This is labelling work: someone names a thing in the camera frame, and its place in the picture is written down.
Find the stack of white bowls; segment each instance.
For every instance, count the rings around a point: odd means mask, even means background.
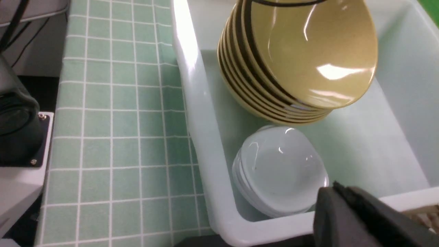
[[[309,210],[329,179],[323,161],[300,131],[269,126],[248,137],[235,157],[233,180],[243,197],[267,216]]]

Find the table surface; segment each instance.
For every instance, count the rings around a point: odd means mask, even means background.
[[[420,0],[439,24],[439,2]],[[210,235],[170,0],[72,0],[36,246]]]

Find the bowl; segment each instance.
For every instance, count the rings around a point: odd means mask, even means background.
[[[329,184],[323,161],[306,136],[291,127],[266,127],[249,136],[233,164],[243,197],[271,217],[309,210]]]
[[[242,2],[250,62],[273,78],[264,81],[276,94],[335,109],[368,90],[378,62],[378,40],[364,1],[327,0],[299,7]]]

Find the stack of yellow bowls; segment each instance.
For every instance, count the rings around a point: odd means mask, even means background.
[[[378,40],[363,0],[238,0],[218,61],[248,111],[282,125],[309,124],[364,95]]]

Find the black device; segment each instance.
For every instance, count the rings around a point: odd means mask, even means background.
[[[8,29],[0,39],[0,166],[29,163],[41,147],[44,133],[38,118],[40,106],[32,98],[1,53],[17,28],[29,0],[21,0]]]

